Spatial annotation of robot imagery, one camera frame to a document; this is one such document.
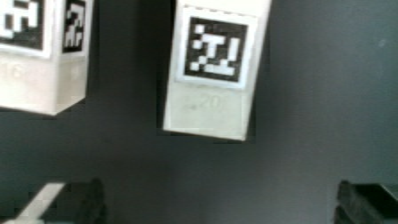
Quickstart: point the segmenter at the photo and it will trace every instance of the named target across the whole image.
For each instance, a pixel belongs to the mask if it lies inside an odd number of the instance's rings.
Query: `dark gray wall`
[[[0,113],[0,212],[48,180],[98,176],[110,223],[332,223],[341,179],[398,183],[398,1],[274,1],[243,144],[158,129],[171,2],[96,9],[85,102]]]

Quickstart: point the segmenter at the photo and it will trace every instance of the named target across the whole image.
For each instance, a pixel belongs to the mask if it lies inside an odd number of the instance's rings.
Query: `black and white marker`
[[[272,0],[179,0],[163,129],[245,140]]]
[[[85,97],[94,0],[0,0],[0,107],[55,115]]]

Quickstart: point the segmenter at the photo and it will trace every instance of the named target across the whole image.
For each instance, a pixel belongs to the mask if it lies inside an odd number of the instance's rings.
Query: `white rectangular block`
[[[179,0],[163,129],[245,140],[270,0]]]
[[[84,99],[92,3],[0,1],[0,107],[55,115]]]

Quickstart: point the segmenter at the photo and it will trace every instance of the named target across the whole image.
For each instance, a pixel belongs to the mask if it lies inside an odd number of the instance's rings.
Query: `black object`
[[[396,186],[341,182],[338,201],[354,224],[398,224],[394,189]]]
[[[345,213],[345,209],[341,207],[336,208],[336,212],[334,212],[334,223],[336,224],[355,224],[352,222],[352,219]]]
[[[105,224],[103,184],[98,179],[91,183],[68,183],[48,211],[43,214],[46,224]]]

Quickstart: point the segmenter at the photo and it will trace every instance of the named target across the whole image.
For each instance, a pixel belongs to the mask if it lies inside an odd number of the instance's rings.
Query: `hanging white block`
[[[55,115],[85,97],[92,2],[0,1],[0,107]]]
[[[163,129],[245,140],[272,0],[179,0]]]

